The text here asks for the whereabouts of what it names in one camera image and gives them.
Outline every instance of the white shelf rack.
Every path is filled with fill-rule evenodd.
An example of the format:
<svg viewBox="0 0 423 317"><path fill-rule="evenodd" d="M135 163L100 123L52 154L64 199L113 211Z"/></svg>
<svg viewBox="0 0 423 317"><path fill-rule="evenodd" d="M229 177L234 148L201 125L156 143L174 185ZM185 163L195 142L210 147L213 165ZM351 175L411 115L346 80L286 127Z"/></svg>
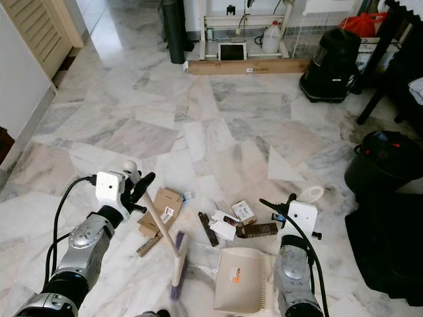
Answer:
<svg viewBox="0 0 423 317"><path fill-rule="evenodd" d="M206 55L206 45L207 45L206 27L216 27L216 28L222 28L224 26L238 27L239 21L242 18L242 16L237 17L233 15L230 15L230 16L227 15L223 17L208 17L205 15L204 1L205 0L198 0L199 2L198 8L200 10L200 61L203 61L208 57L216 57L215 54ZM266 57L270 55L273 57L289 58L289 53L288 53L288 50L286 49L286 45L284 41L282 40L282 37L284 35L289 16L291 15L291 10L292 10L292 5L287 4L286 12L284 15L248 15L245 17L245 26L269 26L275 20L282 24L279 53L275 53L275 54L267 54L264 52L255 53L255 54L248 55L247 59L249 57Z"/></svg>

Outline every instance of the broom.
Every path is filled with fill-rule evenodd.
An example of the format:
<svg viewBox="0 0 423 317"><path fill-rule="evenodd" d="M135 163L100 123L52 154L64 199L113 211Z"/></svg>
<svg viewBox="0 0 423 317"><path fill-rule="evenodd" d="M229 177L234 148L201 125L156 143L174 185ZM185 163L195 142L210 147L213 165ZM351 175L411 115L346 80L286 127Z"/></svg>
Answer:
<svg viewBox="0 0 423 317"><path fill-rule="evenodd" d="M138 173L137 164L132 160L127 160L123 166L122 170L129 176L132 183L135 185L141 180L141 176ZM144 204L148 210L150 210L150 214L153 217L154 221L156 222L157 226L159 227L163 237L169 243L169 246L172 249L174 254L174 272L172 278L172 291L171 291L171 299L178 300L180 296L180 292L182 289L182 284L184 282L185 273L188 269L188 261L186 260L186 253L188 251L189 245L189 236L184 234L182 231L178 231L176 235L176 243L173 244L171 236L166 230L165 225L163 224L161 218L156 213L154 208L154 204L146 191L143 195Z"/></svg>

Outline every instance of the beige dustpan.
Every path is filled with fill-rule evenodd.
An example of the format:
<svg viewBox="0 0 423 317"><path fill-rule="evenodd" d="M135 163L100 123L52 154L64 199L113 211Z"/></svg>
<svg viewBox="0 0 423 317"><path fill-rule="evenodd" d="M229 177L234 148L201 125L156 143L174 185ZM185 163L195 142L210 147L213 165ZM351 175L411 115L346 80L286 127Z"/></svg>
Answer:
<svg viewBox="0 0 423 317"><path fill-rule="evenodd" d="M251 248L222 249L217 269L214 309L253 314L270 309L273 280L270 257Z"/></svg>

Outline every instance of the black trash bin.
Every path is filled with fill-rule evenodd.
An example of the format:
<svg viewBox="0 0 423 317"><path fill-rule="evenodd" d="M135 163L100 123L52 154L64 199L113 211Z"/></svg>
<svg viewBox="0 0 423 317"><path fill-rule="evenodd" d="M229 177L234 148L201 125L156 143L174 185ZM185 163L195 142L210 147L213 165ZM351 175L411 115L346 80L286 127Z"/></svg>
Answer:
<svg viewBox="0 0 423 317"><path fill-rule="evenodd" d="M374 131L354 150L344 178L357 196L393 192L423 177L422 148L399 132Z"/></svg>

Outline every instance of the wall socket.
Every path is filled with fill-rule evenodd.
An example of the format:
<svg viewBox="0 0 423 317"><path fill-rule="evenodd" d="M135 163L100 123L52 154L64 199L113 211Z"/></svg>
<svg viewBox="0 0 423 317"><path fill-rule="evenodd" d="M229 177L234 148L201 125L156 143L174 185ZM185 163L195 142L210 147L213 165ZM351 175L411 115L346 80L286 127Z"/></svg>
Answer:
<svg viewBox="0 0 423 317"><path fill-rule="evenodd" d="M226 7L226 15L235 15L235 6L228 5Z"/></svg>

